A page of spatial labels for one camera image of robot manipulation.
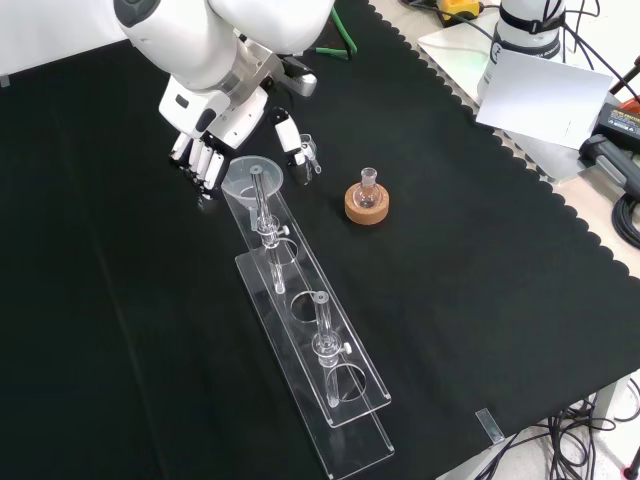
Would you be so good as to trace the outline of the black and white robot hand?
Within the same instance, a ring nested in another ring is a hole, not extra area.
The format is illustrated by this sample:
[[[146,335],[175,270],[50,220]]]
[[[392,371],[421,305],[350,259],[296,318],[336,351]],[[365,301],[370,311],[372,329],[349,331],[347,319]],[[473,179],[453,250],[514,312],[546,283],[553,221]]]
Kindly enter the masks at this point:
[[[221,196],[231,157],[264,117],[268,117],[287,158],[287,166],[304,184],[319,168],[314,147],[303,138],[290,113],[280,107],[266,111],[268,93],[259,86],[234,107],[226,94],[194,92],[170,78],[159,111],[179,131],[170,162],[184,172],[206,200]]]

